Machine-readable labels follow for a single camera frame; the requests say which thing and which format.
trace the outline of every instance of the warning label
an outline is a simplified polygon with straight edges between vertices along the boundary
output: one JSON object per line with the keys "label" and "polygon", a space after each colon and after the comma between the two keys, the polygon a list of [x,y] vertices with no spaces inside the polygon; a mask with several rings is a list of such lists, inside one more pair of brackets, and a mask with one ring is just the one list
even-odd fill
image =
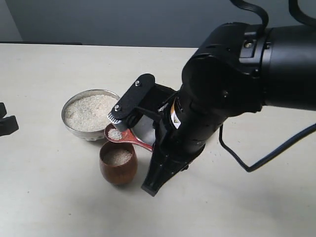
{"label": "warning label", "polygon": [[181,122],[180,122],[179,118],[176,115],[176,112],[175,112],[175,109],[174,109],[174,103],[172,104],[170,114],[171,114],[171,121],[172,121],[173,125],[178,129],[180,127],[180,125],[181,125]]}

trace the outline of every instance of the table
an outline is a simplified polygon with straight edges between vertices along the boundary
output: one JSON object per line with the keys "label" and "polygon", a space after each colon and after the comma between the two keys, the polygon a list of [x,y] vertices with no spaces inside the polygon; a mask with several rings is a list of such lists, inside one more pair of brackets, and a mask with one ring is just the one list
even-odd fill
{"label": "table", "polygon": [[[68,132],[60,117],[78,92],[123,95],[143,73],[178,89],[193,48],[0,44],[0,101],[20,130],[0,138],[2,237],[312,237],[315,139],[246,173],[214,135],[190,168],[156,197],[142,191],[151,154],[125,187],[99,170],[102,142]],[[224,139],[248,164],[313,124],[315,112],[266,107],[225,123]]]}

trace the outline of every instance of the red spoon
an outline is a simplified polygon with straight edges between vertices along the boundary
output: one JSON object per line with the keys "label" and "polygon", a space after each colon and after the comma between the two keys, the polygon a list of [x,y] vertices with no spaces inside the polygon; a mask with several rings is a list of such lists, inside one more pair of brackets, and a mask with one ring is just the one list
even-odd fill
{"label": "red spoon", "polygon": [[151,145],[148,145],[148,144],[138,140],[137,137],[134,136],[134,134],[131,132],[130,129],[127,129],[124,132],[121,132],[122,139],[120,139],[120,140],[114,140],[108,136],[109,131],[111,129],[116,129],[116,128],[114,127],[113,124],[110,123],[104,130],[104,135],[109,141],[114,142],[114,143],[131,143],[131,144],[140,146],[142,148],[145,148],[146,150],[148,150],[150,152],[153,152],[153,147]]}

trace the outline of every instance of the gray wall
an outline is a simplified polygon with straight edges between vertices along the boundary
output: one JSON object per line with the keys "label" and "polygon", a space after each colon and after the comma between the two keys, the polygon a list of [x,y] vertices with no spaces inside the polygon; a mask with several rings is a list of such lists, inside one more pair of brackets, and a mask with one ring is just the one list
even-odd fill
{"label": "gray wall", "polygon": [[[6,0],[25,41],[198,47],[225,22],[260,23],[229,0]],[[297,24],[287,0],[249,0],[270,15],[270,26]],[[316,16],[316,1],[300,1]]]}
{"label": "gray wall", "polygon": [[0,41],[21,40],[21,36],[16,28],[5,0],[0,0]]}

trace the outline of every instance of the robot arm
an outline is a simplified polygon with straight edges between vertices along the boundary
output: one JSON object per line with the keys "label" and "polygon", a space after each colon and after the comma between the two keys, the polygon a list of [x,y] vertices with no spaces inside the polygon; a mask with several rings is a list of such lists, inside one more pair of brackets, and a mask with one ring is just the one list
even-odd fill
{"label": "robot arm", "polygon": [[156,141],[142,185],[152,196],[188,168],[218,128],[222,146],[248,172],[316,130],[313,125],[252,167],[222,141],[228,117],[256,113],[263,106],[316,111],[316,30],[311,27],[312,18],[293,7],[297,1],[290,0],[291,14],[308,24],[266,29],[268,15],[263,9],[241,0],[231,2],[257,13],[263,24],[237,22],[218,27],[184,66],[178,91],[156,84],[154,76],[145,74],[109,114],[120,131],[133,128],[143,115],[153,120]]}

